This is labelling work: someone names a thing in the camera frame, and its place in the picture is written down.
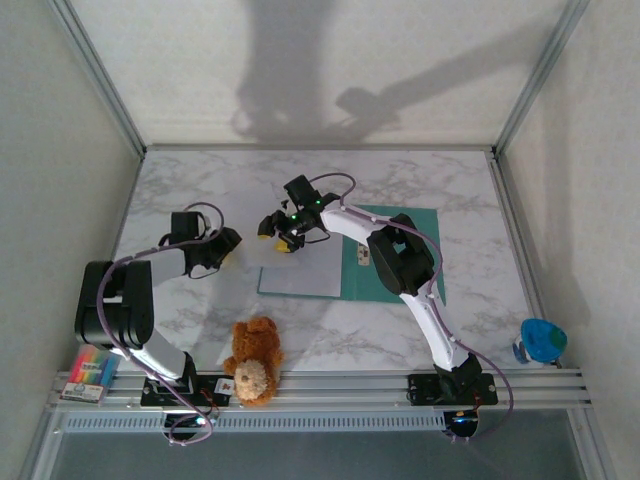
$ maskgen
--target white wall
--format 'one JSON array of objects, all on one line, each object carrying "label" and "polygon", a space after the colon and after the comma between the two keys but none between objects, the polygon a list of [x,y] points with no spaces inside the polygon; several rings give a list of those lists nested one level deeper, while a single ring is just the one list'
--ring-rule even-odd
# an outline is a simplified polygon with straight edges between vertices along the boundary
[{"label": "white wall", "polygon": [[110,252],[137,160],[44,0],[0,3],[0,478],[16,478],[77,347],[84,264]]},{"label": "white wall", "polygon": [[73,0],[147,143],[493,143],[566,0]]},{"label": "white wall", "polygon": [[551,320],[640,478],[640,3],[592,1],[508,150]]}]

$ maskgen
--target marble surface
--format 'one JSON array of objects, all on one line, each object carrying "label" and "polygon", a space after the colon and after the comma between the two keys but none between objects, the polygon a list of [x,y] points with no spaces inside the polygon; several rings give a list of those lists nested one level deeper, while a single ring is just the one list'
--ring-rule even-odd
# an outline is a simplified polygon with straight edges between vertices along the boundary
[{"label": "marble surface", "polygon": [[[147,154],[118,257],[168,231],[170,213],[198,200],[297,175],[354,175],[351,203],[438,210],[447,308],[462,338],[501,366],[517,366],[511,341],[529,312],[484,152],[154,151]],[[321,191],[344,191],[325,179]],[[227,224],[233,226],[233,219]],[[156,328],[194,356],[200,370],[230,354],[231,326],[272,317],[286,370],[431,368],[429,346],[404,305],[262,296],[259,270],[229,262],[217,275],[173,279],[154,290]]]}]

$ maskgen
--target teddy bear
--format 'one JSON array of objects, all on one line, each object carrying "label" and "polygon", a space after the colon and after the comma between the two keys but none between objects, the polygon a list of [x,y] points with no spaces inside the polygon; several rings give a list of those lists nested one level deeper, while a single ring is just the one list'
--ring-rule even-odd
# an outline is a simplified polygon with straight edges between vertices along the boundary
[{"label": "teddy bear", "polygon": [[247,406],[265,405],[276,393],[278,367],[284,360],[276,324],[268,317],[255,317],[233,326],[233,356],[224,361],[224,371],[233,375],[235,393]]}]

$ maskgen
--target teddy bear face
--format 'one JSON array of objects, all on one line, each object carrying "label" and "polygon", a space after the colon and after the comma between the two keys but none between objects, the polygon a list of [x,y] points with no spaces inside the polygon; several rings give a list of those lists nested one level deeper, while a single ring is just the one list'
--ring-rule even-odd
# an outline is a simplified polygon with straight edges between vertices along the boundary
[{"label": "teddy bear face", "polygon": [[267,371],[258,360],[245,360],[238,363],[234,381],[238,397],[243,400],[256,400],[267,390]]}]

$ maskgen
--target green mat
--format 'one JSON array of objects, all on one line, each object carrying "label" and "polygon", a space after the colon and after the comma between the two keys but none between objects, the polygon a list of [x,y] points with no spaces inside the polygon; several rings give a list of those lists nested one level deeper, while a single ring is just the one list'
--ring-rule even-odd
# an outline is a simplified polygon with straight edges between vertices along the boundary
[{"label": "green mat", "polygon": [[[440,246],[438,212],[430,208],[386,207],[380,205],[358,205],[368,212],[381,216],[395,217],[404,213],[411,217],[418,231],[431,237]],[[342,244],[342,287],[341,300],[362,302],[404,303],[400,297],[387,290],[376,273],[373,261],[368,266],[358,265],[358,242],[344,238]],[[438,291],[446,304],[444,275],[438,277]]]}]

